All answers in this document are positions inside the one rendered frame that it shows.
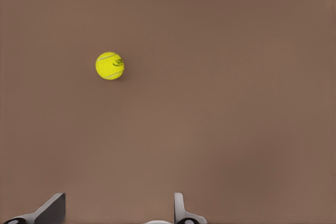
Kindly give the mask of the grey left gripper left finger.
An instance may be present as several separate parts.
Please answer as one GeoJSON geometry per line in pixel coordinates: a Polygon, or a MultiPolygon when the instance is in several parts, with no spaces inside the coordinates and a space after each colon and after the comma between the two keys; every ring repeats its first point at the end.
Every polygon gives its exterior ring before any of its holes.
{"type": "Polygon", "coordinates": [[[66,194],[56,193],[36,211],[8,219],[3,224],[63,224],[66,194]]]}

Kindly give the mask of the yellow tennis ball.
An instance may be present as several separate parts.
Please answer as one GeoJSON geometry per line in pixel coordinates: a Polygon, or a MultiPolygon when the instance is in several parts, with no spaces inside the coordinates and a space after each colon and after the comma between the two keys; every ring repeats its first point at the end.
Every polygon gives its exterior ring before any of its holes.
{"type": "Polygon", "coordinates": [[[96,59],[97,74],[105,80],[115,80],[124,72],[122,58],[114,52],[105,52],[96,59]]]}

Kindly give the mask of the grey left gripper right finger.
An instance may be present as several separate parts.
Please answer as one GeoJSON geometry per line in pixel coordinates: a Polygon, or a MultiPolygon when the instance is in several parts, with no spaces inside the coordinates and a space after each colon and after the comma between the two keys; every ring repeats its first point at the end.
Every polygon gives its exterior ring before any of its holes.
{"type": "Polygon", "coordinates": [[[207,224],[207,220],[185,209],[182,193],[174,193],[174,224],[207,224]]]}

